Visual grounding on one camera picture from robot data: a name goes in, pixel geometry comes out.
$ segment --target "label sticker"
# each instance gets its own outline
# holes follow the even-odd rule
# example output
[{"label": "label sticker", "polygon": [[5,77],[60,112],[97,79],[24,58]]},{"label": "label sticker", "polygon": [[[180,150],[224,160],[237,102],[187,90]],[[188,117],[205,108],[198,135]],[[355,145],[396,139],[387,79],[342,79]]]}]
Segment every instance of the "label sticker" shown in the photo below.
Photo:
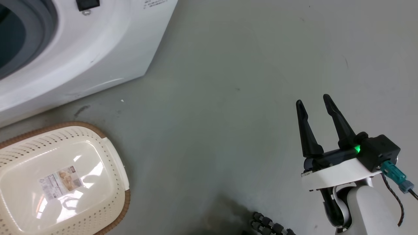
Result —
[{"label": "label sticker", "polygon": [[40,180],[46,200],[59,198],[81,186],[83,183],[73,166],[64,168]]},{"label": "label sticker", "polygon": [[168,2],[168,0],[145,0],[144,1],[144,9],[155,7],[160,5],[161,3]]}]

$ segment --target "gray floor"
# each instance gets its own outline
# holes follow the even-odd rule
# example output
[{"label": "gray floor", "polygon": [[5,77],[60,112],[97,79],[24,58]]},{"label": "gray floor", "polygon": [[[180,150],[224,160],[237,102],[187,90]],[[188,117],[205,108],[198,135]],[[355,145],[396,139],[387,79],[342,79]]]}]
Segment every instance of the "gray floor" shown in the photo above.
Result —
[{"label": "gray floor", "polygon": [[[300,235],[333,234],[320,194],[301,187],[294,108],[302,99],[318,142],[335,149],[324,93],[356,132],[394,140],[417,182],[417,50],[391,37],[376,43],[366,30],[397,24],[378,14],[363,27],[369,15],[345,13],[355,2],[259,3],[180,0],[144,77],[5,127],[0,141],[70,120],[100,127],[132,190],[127,217],[109,234],[235,234],[253,210]],[[396,201],[374,183],[397,220]],[[407,210],[402,234],[415,231],[417,211]]]}]

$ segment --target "cable connector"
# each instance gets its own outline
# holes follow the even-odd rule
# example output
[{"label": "cable connector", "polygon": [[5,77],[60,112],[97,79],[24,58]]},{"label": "cable connector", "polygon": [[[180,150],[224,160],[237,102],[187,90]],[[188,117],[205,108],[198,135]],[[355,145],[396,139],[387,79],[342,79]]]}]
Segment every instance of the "cable connector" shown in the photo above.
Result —
[{"label": "cable connector", "polygon": [[380,166],[380,170],[385,176],[393,180],[404,194],[408,193],[410,189],[412,190],[414,188],[414,184],[409,180],[406,180],[406,175],[400,171],[400,169],[396,167],[391,161],[383,162]]}]

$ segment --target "black cable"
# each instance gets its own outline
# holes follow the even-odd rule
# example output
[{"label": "black cable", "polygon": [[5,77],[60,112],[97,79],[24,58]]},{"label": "black cable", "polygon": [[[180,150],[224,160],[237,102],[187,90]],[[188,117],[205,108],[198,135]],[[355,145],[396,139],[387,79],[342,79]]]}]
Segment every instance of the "black cable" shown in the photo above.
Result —
[{"label": "black cable", "polygon": [[418,200],[418,195],[412,190],[412,189],[410,189],[410,190],[408,190],[408,192],[415,198],[415,199],[417,199]]},{"label": "black cable", "polygon": [[[405,217],[405,211],[403,209],[402,202],[400,201],[400,199],[396,195],[396,193],[389,186],[389,183],[387,182],[386,176],[384,174],[382,174],[382,179],[383,179],[383,182],[385,183],[387,189],[392,193],[392,195],[395,197],[396,201],[398,201],[398,203],[399,203],[399,206],[400,206],[400,219],[399,219],[399,222],[398,222],[398,227],[400,227],[401,224],[402,224],[402,222],[403,222],[403,218]],[[411,194],[418,200],[418,196],[415,194],[415,192],[412,191]]]}]

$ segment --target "white plastic basket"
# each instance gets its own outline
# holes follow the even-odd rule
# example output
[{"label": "white plastic basket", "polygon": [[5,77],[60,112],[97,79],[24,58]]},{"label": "white plastic basket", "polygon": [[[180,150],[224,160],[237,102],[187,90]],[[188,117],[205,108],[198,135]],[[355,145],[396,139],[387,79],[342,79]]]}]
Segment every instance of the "white plastic basket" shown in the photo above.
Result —
[{"label": "white plastic basket", "polygon": [[0,143],[0,234],[105,234],[130,202],[124,166],[110,140],[82,122]]}]

